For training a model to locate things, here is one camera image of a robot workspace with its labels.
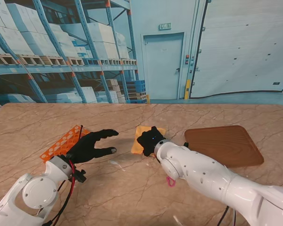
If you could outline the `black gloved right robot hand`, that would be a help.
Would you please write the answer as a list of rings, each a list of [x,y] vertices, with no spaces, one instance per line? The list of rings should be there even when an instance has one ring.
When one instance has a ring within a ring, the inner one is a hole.
[[[164,139],[157,127],[152,126],[151,130],[142,132],[141,136],[137,138],[137,142],[143,147],[144,156],[149,157],[154,153],[156,145]]]

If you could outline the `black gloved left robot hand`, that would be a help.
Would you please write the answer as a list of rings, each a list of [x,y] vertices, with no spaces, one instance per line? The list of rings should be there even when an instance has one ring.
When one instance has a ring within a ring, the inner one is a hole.
[[[66,158],[73,164],[88,162],[117,152],[115,147],[95,148],[95,143],[101,139],[117,136],[119,133],[113,129],[103,129],[90,132],[81,137],[78,142],[66,153]]]

